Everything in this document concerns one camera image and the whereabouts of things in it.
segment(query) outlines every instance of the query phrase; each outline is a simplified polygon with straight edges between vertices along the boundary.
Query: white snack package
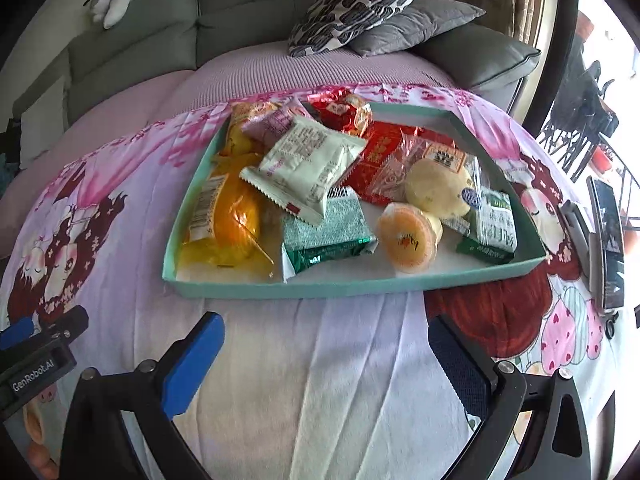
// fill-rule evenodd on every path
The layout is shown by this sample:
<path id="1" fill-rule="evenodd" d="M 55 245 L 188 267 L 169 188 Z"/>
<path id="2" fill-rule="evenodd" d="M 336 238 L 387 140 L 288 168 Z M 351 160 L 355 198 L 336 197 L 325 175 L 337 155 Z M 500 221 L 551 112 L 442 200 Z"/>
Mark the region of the white snack package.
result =
<path id="1" fill-rule="evenodd" d="M 327 192 L 366 145 L 365 139 L 296 116 L 260 166 L 244 168 L 240 178 L 285 211 L 319 226 L 324 219 Z"/>

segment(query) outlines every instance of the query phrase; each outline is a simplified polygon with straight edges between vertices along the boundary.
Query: red snack package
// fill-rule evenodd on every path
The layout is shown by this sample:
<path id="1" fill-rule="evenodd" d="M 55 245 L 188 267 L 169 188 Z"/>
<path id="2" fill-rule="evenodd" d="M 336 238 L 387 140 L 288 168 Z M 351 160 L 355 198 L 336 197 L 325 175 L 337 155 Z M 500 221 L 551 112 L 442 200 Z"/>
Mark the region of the red snack package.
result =
<path id="1" fill-rule="evenodd" d="M 344 134 L 362 137 L 373 117 L 369 103 L 347 88 L 313 94 L 307 99 L 318 110 L 324 126 Z"/>
<path id="2" fill-rule="evenodd" d="M 384 166 L 385 161 L 399 146 L 402 135 L 418 136 L 425 140 L 455 147 L 451 138 L 427 128 L 376 121 L 365 133 L 365 138 L 369 141 L 367 147 L 339 185 L 353 187 L 365 202 L 383 206 L 392 202 L 386 196 L 368 193 L 367 188 Z"/>

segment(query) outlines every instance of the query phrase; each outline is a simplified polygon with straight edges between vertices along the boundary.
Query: box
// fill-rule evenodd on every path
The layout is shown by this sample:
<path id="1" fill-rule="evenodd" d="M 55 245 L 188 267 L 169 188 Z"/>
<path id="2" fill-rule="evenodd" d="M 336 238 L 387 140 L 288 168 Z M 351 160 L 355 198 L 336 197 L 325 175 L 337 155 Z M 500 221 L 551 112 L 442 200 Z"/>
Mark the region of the box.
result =
<path id="1" fill-rule="evenodd" d="M 436 259 L 424 273 L 403 274 L 395 271 L 385 252 L 378 248 L 375 254 L 322 262 L 283 283 L 278 276 L 278 272 L 282 272 L 279 267 L 280 242 L 271 236 L 260 242 L 264 243 L 265 250 L 272 254 L 272 257 L 275 256 L 277 267 L 273 281 L 253 278 L 249 267 L 223 269 L 204 264 L 198 269 L 190 269 L 190 277 L 187 279 L 185 272 L 177 266 L 178 252 L 190 221 L 194 201 L 200 192 L 202 182 L 212 170 L 214 163 L 211 157 L 224 145 L 227 127 L 225 123 L 204 153 L 182 201 L 164 253 L 162 278 L 187 298 L 328 298 L 431 290 L 504 280 L 523 276 L 542 262 L 546 256 L 545 248 L 513 187 L 478 140 L 454 114 L 437 108 L 411 105 L 371 103 L 371 108 L 377 120 L 430 128 L 452 137 L 462 150 L 478 157 L 482 170 L 489 177 L 491 187 L 510 196 L 518 237 L 518 248 L 513 260 L 506 264 L 492 265 L 467 254 L 458 254 L 455 247 L 461 235 L 445 228 Z M 370 227 L 374 228 L 383 208 L 362 202 L 362 209 Z"/>

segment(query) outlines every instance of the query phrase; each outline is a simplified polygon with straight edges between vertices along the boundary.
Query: metal bolt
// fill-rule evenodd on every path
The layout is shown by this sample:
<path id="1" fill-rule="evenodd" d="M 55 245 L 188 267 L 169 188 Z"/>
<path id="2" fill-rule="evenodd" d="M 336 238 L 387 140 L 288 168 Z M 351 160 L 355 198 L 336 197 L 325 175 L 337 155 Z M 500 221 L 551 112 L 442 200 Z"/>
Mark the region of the metal bolt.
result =
<path id="1" fill-rule="evenodd" d="M 138 370 L 143 374 L 148 374 L 156 369 L 156 364 L 153 359 L 145 359 L 138 365 Z"/>
<path id="2" fill-rule="evenodd" d="M 513 366 L 508 361 L 500 361 L 498 363 L 498 370 L 500 370 L 503 374 L 513 374 L 515 369 L 515 366 Z"/>
<path id="3" fill-rule="evenodd" d="M 95 377 L 97 371 L 98 370 L 96 370 L 95 368 L 85 368 L 84 370 L 82 370 L 80 377 L 83 381 L 90 381 Z"/>
<path id="4" fill-rule="evenodd" d="M 560 367 L 560 371 L 558 373 L 560 374 L 560 377 L 567 380 L 571 379 L 574 376 L 569 368 L 564 367 Z"/>

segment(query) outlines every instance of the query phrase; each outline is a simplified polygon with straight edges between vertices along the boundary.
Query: black and white patterned pillow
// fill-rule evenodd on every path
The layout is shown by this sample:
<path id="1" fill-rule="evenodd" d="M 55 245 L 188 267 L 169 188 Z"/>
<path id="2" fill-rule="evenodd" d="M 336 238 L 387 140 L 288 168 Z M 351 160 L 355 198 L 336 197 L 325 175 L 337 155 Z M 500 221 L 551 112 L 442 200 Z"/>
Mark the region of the black and white patterned pillow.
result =
<path id="1" fill-rule="evenodd" d="M 318 0 L 289 37 L 293 57 L 335 50 L 387 18 L 413 0 Z"/>

